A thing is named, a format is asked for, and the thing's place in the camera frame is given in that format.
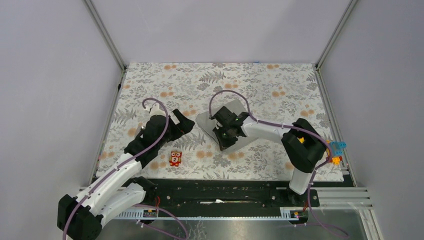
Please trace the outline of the grey cloth napkin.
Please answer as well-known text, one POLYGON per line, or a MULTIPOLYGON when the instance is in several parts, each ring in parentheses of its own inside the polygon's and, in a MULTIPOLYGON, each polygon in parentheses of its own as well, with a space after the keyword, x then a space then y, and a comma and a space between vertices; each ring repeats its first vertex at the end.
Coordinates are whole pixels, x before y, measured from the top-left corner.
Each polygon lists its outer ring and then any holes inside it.
POLYGON ((195 122, 200 129, 211 137, 225 154, 236 152, 253 143, 256 138, 244 135, 241 121, 247 117, 247 110, 238 99, 227 102, 209 112, 197 115, 195 122))

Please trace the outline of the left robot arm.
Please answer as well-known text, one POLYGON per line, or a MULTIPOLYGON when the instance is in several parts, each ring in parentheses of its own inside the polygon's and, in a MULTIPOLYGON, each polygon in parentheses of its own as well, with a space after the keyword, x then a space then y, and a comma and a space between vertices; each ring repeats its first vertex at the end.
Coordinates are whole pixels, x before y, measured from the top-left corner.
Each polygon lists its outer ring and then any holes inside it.
POLYGON ((76 196, 66 194, 59 200, 57 227, 65 235, 73 240, 94 240, 111 219, 129 207, 159 203, 156 184, 134 175, 158 156, 161 147, 193 130, 194 121, 178 109, 172 114, 177 123, 166 111, 152 113, 105 174, 76 196))

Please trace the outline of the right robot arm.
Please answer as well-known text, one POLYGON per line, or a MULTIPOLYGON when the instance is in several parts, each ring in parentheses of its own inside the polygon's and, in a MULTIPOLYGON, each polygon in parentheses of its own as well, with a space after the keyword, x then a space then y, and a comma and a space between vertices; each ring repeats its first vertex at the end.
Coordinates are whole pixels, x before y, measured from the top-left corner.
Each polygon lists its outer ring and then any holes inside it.
POLYGON ((290 189, 286 193, 287 201, 293 206, 299 206, 307 199, 306 191, 312 183, 317 163, 330 146, 306 119, 298 118, 293 124, 287 125, 257 119, 249 112, 235 114, 225 106, 209 118, 216 123, 213 132, 221 150, 247 137, 282 144, 294 166, 290 189))

